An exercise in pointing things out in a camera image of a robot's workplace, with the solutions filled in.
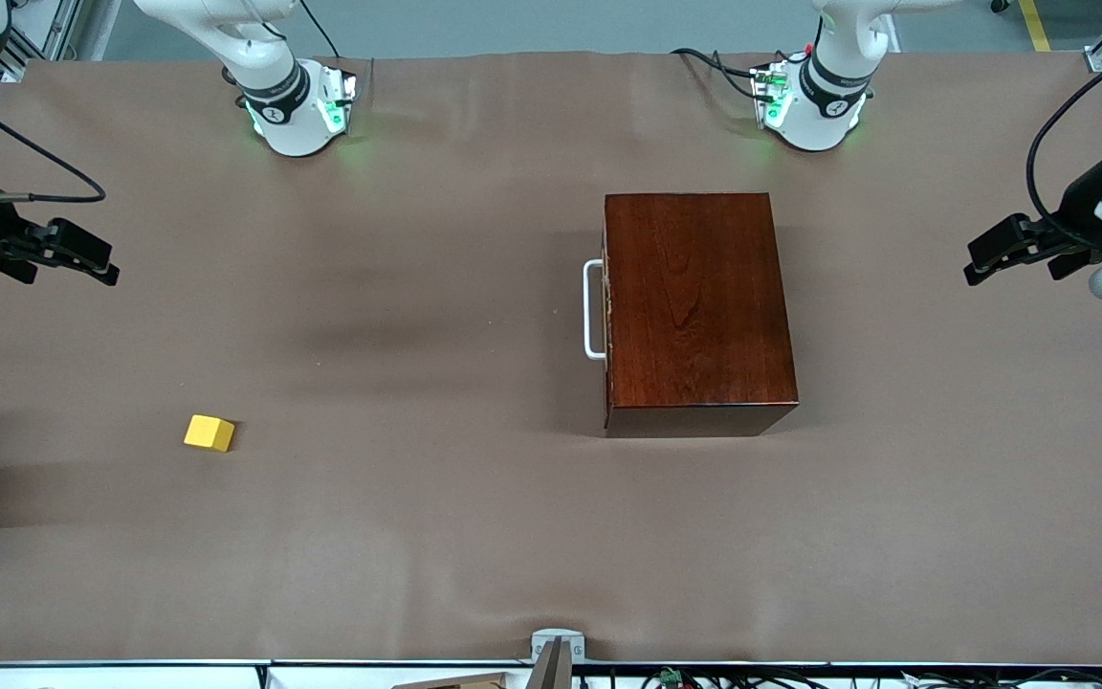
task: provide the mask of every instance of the table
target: table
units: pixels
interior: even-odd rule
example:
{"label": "table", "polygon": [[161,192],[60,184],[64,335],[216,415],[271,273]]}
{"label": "table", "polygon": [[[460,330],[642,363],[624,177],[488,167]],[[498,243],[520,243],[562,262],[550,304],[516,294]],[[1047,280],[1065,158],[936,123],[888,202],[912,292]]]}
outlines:
{"label": "table", "polygon": [[[677,56],[377,62],[307,160],[218,73],[0,96],[109,191],[28,214],[122,269],[0,279],[0,659],[506,657],[564,625],[616,659],[1102,663],[1102,302],[961,274],[1081,55],[892,55],[822,154]],[[1102,87],[1046,200],[1101,157]],[[0,185],[79,192],[1,134]],[[601,438],[577,289],[618,192],[771,194],[801,407],[770,434]],[[181,445],[192,413],[236,450]]]}

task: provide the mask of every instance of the wooden box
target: wooden box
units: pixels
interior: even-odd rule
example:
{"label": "wooden box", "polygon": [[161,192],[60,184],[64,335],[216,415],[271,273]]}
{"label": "wooden box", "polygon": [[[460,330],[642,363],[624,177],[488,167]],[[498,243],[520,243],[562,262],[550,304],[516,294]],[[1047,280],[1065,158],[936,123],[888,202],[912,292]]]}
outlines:
{"label": "wooden box", "polygon": [[606,197],[606,434],[759,435],[797,406],[766,193]]}

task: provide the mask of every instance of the yellow block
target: yellow block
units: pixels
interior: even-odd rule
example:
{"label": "yellow block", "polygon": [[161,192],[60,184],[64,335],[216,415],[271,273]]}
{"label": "yellow block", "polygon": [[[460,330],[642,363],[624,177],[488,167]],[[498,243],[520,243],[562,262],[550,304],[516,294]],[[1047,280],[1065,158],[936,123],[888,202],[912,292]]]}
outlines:
{"label": "yellow block", "polygon": [[185,431],[185,444],[226,453],[228,444],[233,441],[233,431],[236,431],[236,427],[227,420],[193,415],[190,419],[190,429]]}

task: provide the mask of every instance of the box handle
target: box handle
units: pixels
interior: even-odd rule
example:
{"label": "box handle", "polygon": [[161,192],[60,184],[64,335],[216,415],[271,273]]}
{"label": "box handle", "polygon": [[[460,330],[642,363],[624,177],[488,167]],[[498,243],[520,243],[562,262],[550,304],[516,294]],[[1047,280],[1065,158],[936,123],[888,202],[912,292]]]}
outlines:
{"label": "box handle", "polygon": [[585,267],[581,269],[581,293],[582,293],[582,311],[584,313],[584,331],[585,331],[585,356],[594,359],[595,362],[606,360],[606,352],[595,352],[594,351],[594,336],[591,333],[591,322],[590,319],[590,270],[601,269],[603,267],[603,260],[601,258],[593,258],[593,260],[585,261]]}

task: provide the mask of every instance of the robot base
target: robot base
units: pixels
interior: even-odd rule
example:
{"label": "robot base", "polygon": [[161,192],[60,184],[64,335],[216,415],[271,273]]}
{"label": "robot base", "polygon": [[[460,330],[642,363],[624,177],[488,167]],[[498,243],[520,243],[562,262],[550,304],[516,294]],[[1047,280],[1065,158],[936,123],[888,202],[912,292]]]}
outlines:
{"label": "robot base", "polygon": [[866,104],[862,96],[849,112],[838,118],[825,118],[819,106],[801,95],[793,84],[799,83],[799,71],[806,65],[799,53],[792,61],[774,62],[765,68],[750,71],[750,86],[758,96],[773,98],[770,104],[756,100],[756,122],[759,129],[770,129],[786,143],[803,151],[827,151],[844,140],[849,130],[857,126],[861,108]]}
{"label": "robot base", "polygon": [[246,105],[246,112],[253,119],[253,131],[277,153],[291,157],[310,155],[324,149],[334,137],[346,134],[355,101],[354,74],[320,62],[296,62],[309,74],[309,96],[293,110],[288,122],[272,122],[267,119],[267,108],[255,112],[253,105]]}

